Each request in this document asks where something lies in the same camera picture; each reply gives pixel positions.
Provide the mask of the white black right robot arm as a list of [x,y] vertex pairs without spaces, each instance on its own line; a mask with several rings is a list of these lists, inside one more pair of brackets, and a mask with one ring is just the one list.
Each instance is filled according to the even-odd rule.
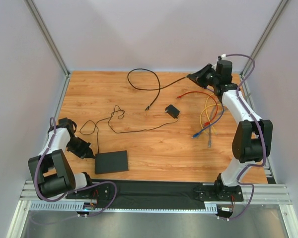
[[232,142],[233,158],[213,186],[214,194],[218,197],[237,193],[242,178],[250,168],[265,165],[270,154],[273,124],[251,109],[240,86],[232,82],[231,61],[221,59],[217,61],[216,67],[208,64],[187,77],[202,88],[211,86],[214,95],[227,107],[237,123]]

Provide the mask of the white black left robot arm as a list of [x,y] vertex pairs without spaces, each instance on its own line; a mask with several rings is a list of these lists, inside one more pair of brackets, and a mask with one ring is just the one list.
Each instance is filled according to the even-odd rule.
[[86,172],[74,174],[66,157],[69,151],[81,159],[95,158],[90,143],[75,135],[77,124],[69,118],[50,118],[48,140],[43,150],[28,160],[28,167],[39,199],[56,202],[71,192],[91,186]]

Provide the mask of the black network switch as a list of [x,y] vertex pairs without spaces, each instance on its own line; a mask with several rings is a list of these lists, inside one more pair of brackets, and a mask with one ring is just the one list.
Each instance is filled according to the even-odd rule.
[[95,156],[95,174],[125,172],[129,170],[127,150],[98,153]]

